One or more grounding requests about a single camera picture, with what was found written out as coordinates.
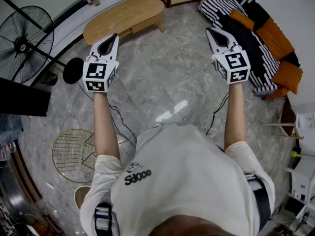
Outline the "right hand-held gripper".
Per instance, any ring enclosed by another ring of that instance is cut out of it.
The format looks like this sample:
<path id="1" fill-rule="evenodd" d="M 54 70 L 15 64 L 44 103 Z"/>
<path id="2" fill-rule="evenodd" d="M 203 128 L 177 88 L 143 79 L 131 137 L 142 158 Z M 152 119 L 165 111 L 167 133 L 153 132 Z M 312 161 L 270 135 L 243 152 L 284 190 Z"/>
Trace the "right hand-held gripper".
<path id="1" fill-rule="evenodd" d="M 215 70 L 228 84 L 245 82 L 249 79 L 251 65 L 245 50 L 238 45 L 234 36 L 222 29 L 208 27 L 205 30 Z M 221 48 L 230 48 L 223 52 Z"/>

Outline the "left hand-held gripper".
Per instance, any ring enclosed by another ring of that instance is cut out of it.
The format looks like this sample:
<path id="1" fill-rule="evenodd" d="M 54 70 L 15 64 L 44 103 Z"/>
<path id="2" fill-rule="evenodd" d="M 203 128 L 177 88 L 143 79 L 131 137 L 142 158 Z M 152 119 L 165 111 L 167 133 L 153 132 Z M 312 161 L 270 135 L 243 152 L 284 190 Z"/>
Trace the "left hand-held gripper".
<path id="1" fill-rule="evenodd" d="M 87 92 L 107 92 L 116 77 L 119 62 L 115 61 L 118 54 L 120 37 L 110 34 L 93 46 L 91 51 L 99 55 L 108 55 L 110 59 L 98 58 L 93 53 L 87 57 L 83 65 L 83 84 Z"/>

